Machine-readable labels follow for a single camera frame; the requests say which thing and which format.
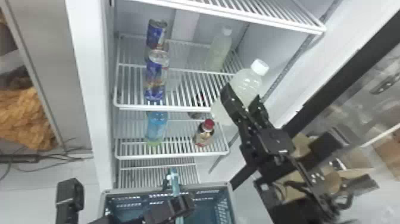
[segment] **refrigerator door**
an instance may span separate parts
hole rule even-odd
[[[400,127],[400,45],[329,105],[308,127],[319,135],[334,129],[349,142],[368,146]]]
[[[318,166],[326,178],[340,177],[326,182],[332,195],[340,195],[336,201],[352,198],[339,223],[400,220],[400,35],[393,32],[399,24],[397,13],[285,127],[291,132],[302,120],[309,123],[294,137],[297,156],[310,149],[314,154],[326,152],[330,145],[310,144],[324,133],[342,143],[343,148]],[[312,114],[317,117],[310,123]]]

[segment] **bottle label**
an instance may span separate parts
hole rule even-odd
[[[147,138],[151,141],[161,141],[165,131],[164,124],[149,123],[147,127]]]
[[[195,142],[195,145],[197,145],[198,147],[205,147],[211,143],[212,136],[211,135],[202,136],[202,134],[197,133],[193,137],[193,140]]]

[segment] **bottle with red cap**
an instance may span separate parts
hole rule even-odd
[[[198,147],[205,147],[212,142],[212,137],[214,134],[214,121],[211,119],[206,119],[203,123],[199,125],[195,136],[193,137],[193,142]]]

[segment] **plastic basket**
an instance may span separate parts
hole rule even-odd
[[[232,188],[229,183],[185,185],[181,194],[190,194],[195,211],[184,219],[185,224],[235,224]],[[139,217],[146,209],[158,206],[172,198],[170,190],[161,188],[113,189],[102,195],[99,217],[108,214],[125,222]]]

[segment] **white bottle cap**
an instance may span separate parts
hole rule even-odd
[[[230,36],[232,34],[232,28],[229,26],[222,27],[222,34],[225,36]]]
[[[257,73],[260,76],[266,74],[266,72],[270,69],[267,63],[261,61],[260,59],[256,59],[253,61],[253,64],[250,66],[251,70]]]

